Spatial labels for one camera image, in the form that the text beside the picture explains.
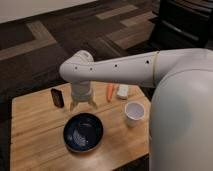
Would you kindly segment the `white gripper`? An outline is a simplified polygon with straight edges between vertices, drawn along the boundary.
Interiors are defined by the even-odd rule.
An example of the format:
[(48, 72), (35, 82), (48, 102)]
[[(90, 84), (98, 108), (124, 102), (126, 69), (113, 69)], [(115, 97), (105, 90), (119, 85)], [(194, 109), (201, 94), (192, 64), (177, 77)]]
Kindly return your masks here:
[[(88, 101), (92, 97), (92, 88), (90, 82), (73, 83), (71, 85), (71, 96), (74, 100), (70, 103), (70, 111), (78, 105), (78, 102)], [(88, 104), (97, 109), (97, 104), (90, 99)]]

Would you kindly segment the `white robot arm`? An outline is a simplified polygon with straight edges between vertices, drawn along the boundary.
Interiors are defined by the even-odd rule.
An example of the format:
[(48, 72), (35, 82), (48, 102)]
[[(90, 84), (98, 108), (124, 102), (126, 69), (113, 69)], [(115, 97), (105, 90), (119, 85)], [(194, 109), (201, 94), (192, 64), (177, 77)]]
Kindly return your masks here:
[(213, 171), (213, 50), (160, 50), (94, 61), (80, 50), (60, 65), (71, 84), (152, 87), (149, 171)]

